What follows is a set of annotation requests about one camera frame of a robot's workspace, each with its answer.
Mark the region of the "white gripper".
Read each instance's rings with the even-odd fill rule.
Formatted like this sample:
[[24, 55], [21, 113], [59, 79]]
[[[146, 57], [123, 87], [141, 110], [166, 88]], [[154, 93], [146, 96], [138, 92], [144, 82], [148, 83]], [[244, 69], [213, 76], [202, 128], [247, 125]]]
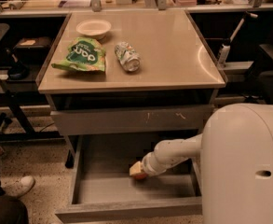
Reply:
[[142, 162], [136, 161], [130, 167], [130, 176], [148, 174], [149, 176], [161, 175], [167, 170], [166, 166], [160, 163], [155, 155], [150, 152], [145, 155]]

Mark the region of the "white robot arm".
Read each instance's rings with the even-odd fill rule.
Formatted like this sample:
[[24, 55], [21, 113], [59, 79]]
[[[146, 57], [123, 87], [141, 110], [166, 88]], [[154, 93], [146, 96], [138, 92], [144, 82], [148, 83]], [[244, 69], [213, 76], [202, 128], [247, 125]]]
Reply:
[[203, 224], [273, 224], [273, 105], [226, 105], [201, 134], [158, 142], [130, 176], [160, 175], [195, 156]]

